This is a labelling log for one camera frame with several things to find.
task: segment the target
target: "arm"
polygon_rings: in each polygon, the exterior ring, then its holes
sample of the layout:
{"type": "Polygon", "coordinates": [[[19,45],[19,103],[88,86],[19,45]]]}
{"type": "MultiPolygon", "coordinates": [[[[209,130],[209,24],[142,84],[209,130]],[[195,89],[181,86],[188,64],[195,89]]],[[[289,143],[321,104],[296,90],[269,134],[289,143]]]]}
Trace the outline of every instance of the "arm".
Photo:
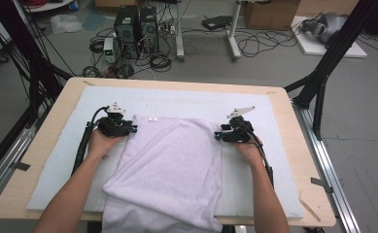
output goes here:
{"type": "Polygon", "coordinates": [[[92,132],[86,159],[52,198],[33,232],[75,232],[98,164],[122,139],[106,137],[98,129],[92,132]]]}
{"type": "Polygon", "coordinates": [[[256,233],[290,232],[285,212],[264,169],[261,154],[255,144],[233,144],[246,158],[252,169],[256,233]]]}

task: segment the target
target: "brown box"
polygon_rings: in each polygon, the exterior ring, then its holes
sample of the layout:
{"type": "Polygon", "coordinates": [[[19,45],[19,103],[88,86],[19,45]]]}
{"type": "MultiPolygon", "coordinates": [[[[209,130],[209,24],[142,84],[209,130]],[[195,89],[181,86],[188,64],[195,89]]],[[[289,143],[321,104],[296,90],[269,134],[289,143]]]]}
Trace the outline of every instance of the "brown box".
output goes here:
{"type": "Polygon", "coordinates": [[[248,28],[289,30],[300,0],[273,0],[269,4],[248,3],[244,19],[248,28]]]}
{"type": "Polygon", "coordinates": [[[358,2],[359,0],[301,0],[296,15],[315,17],[320,12],[335,12],[348,16],[355,9],[358,2]]]}
{"type": "Polygon", "coordinates": [[[140,0],[95,0],[98,8],[118,8],[121,5],[140,6],[140,0]]]}

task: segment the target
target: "lavender cloth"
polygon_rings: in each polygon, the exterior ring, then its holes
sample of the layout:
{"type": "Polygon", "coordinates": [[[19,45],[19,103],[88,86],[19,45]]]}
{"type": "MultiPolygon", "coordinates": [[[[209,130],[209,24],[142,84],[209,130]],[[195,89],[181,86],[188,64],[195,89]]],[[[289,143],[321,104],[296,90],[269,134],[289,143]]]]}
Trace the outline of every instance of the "lavender cloth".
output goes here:
{"type": "Polygon", "coordinates": [[[108,194],[103,232],[221,232],[220,127],[199,119],[135,116],[108,194]]]}

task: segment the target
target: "gray floor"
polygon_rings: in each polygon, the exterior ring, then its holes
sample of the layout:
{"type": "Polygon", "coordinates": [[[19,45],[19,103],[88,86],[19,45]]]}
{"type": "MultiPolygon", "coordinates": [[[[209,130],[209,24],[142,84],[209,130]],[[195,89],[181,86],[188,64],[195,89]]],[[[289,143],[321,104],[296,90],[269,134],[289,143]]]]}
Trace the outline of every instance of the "gray floor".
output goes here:
{"type": "MultiPolygon", "coordinates": [[[[44,20],[57,14],[70,14],[66,9],[40,15],[44,20]]],[[[81,22],[90,10],[74,13],[81,22]]],[[[184,26],[201,28],[201,17],[184,21],[184,26]]],[[[96,32],[113,25],[105,19],[93,31],[50,35],[49,38],[76,74],[89,65],[89,39],[96,32]]],[[[319,56],[303,55],[298,46],[278,47],[253,58],[242,57],[232,62],[223,34],[201,32],[185,35],[186,60],[175,59],[167,73],[141,72],[141,80],[233,83],[246,85],[286,86],[310,74],[320,61],[319,56]]],[[[378,48],[378,43],[368,42],[378,48]]],[[[378,51],[358,44],[367,59],[344,58],[332,73],[326,89],[322,133],[331,161],[344,188],[362,232],[378,232],[378,51]]],[[[49,50],[53,63],[65,66],[49,50]]],[[[294,97],[298,92],[290,93],[294,97]]],[[[16,68],[9,62],[0,64],[0,142],[27,106],[26,95],[16,68]]],[[[31,231],[35,221],[1,220],[0,232],[31,231]]],[[[85,224],[79,232],[85,232],[85,224]]],[[[292,232],[303,232],[292,227],[292,232]]],[[[340,224],[325,232],[343,232],[340,224]]]]}

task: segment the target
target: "person's left arm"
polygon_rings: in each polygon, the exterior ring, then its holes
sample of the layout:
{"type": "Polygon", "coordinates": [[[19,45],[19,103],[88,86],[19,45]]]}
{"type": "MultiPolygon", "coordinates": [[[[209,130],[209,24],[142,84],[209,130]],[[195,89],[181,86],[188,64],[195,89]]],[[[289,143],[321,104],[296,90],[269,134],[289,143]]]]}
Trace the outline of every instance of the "person's left arm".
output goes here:
{"type": "Polygon", "coordinates": [[[92,132],[88,155],[68,182],[55,194],[33,232],[75,232],[83,213],[98,164],[121,138],[109,138],[100,130],[92,132]]]}

